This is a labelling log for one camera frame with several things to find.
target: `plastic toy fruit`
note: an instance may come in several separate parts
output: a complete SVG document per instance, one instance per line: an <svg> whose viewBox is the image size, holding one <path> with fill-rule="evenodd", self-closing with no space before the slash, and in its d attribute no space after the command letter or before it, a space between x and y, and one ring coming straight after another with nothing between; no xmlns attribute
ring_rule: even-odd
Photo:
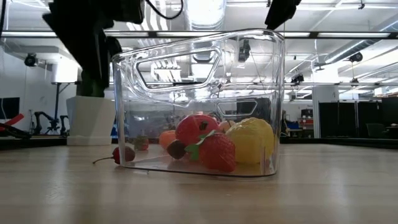
<svg viewBox="0 0 398 224"><path fill-rule="evenodd" d="M137 136L134 140L134 149L138 151L148 150L149 140L147 136Z"/></svg>
<svg viewBox="0 0 398 224"><path fill-rule="evenodd" d="M112 157L107 157L107 158L102 158L102 159L97 159L93 162L95 164L98 161L105 160L105 159L113 159L116 164L120 165L120 154L119 154L119 147L116 147L113 152L112 152ZM136 158L136 152L132 150L130 147L126 146L124 148L124 158L126 159L126 162L133 161Z"/></svg>
<svg viewBox="0 0 398 224"><path fill-rule="evenodd" d="M164 131L159 136L159 144L162 146L162 148L164 150L166 150L167 146L169 146L169 144L171 142L173 142L174 140L175 140L175 131L174 130Z"/></svg>
<svg viewBox="0 0 398 224"><path fill-rule="evenodd" d="M178 124L175 130L175 137L188 146L200 141L199 136L217 129L217 121L211 116L190 115Z"/></svg>
<svg viewBox="0 0 398 224"><path fill-rule="evenodd" d="M185 145L180 140L174 140L167 146L168 154L174 159L181 159L185 153Z"/></svg>
<svg viewBox="0 0 398 224"><path fill-rule="evenodd" d="M235 145L223 133L214 133L199 146L199 160L207 169L235 170Z"/></svg>
<svg viewBox="0 0 398 224"><path fill-rule="evenodd" d="M244 119L232 126L226 135L235 144L236 162L255 164L260 162L264 148L266 159L274 151L274 133L263 119Z"/></svg>
<svg viewBox="0 0 398 224"><path fill-rule="evenodd" d="M220 124L218 124L218 129L222 132L225 133L228 131L230 127L232 127L235 124L234 121L223 121Z"/></svg>

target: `clear plastic bin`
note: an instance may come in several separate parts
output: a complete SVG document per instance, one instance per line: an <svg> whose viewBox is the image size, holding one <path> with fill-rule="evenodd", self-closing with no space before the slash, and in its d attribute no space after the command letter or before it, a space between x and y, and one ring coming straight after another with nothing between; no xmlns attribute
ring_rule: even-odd
<svg viewBox="0 0 398 224"><path fill-rule="evenodd" d="M275 174L283 64L283 37L264 29L116 55L121 165L233 177Z"/></svg>

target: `toy lemon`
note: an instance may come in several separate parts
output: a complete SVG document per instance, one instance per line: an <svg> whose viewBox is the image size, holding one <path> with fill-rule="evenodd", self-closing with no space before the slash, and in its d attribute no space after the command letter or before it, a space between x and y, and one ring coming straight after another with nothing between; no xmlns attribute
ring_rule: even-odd
<svg viewBox="0 0 398 224"><path fill-rule="evenodd" d="M260 162L264 149L266 159L271 157L274 150L274 133L262 119L244 119L232 126L226 135L235 144L236 162L255 164Z"/></svg>

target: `black cable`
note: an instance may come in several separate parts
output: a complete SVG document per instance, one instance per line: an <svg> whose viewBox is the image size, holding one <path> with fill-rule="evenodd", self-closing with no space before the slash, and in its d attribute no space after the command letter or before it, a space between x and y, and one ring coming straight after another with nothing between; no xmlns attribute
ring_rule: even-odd
<svg viewBox="0 0 398 224"><path fill-rule="evenodd" d="M2 0L1 4L1 16L0 16L0 38L2 35L2 27L4 26L4 16L6 15L7 0Z"/></svg>
<svg viewBox="0 0 398 224"><path fill-rule="evenodd" d="M167 16L163 15L159 10L157 10L157 8L151 3L150 0L145 0L145 1L146 1L146 2L148 3L148 5L156 12L156 14L158 14L160 17L162 17L162 18L164 18L164 19L168 19L168 20L175 19L175 18L177 18L178 16L180 16L181 13L182 13L182 11L183 11L183 9L184 9L184 1L181 0L181 9L180 9L180 11L179 11L176 15L174 15L174 16L172 16L172 17L167 17Z"/></svg>

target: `wooden table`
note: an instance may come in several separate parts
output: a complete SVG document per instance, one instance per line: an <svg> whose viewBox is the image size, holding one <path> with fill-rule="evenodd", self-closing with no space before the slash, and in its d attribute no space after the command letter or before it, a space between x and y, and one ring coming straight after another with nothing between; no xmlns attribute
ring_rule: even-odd
<svg viewBox="0 0 398 224"><path fill-rule="evenodd" d="M136 172L110 147L0 151L1 223L398 223L398 152L284 145L265 179Z"/></svg>

